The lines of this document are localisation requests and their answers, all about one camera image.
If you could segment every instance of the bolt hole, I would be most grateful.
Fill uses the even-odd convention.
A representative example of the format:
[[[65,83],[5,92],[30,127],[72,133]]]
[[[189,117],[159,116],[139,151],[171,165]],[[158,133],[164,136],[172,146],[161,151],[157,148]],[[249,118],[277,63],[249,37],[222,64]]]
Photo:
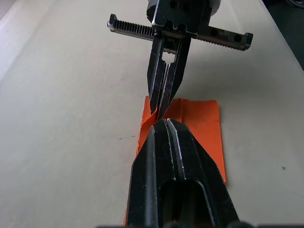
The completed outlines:
[[[189,3],[185,3],[182,7],[182,9],[184,10],[185,13],[188,13],[190,10],[190,5]]]
[[[175,9],[175,8],[177,8],[179,6],[179,4],[176,2],[176,1],[171,1],[170,2],[170,7],[172,8],[172,9]]]
[[[239,43],[239,42],[241,42],[241,40],[242,40],[242,37],[240,35],[235,35],[234,36],[234,41],[235,42]]]
[[[211,29],[210,35],[216,37],[218,35],[218,31],[216,29]]]

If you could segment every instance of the orange cloth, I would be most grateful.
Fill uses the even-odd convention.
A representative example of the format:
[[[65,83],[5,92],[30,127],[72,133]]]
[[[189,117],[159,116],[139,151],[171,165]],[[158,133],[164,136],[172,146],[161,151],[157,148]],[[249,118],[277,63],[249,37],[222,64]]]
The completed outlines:
[[[186,124],[196,140],[217,164],[226,182],[222,141],[219,127],[219,106],[212,101],[190,101],[183,98],[173,99],[165,116]],[[137,152],[147,138],[149,128],[156,122],[156,113],[151,115],[149,97],[145,98],[142,124],[139,133]]]

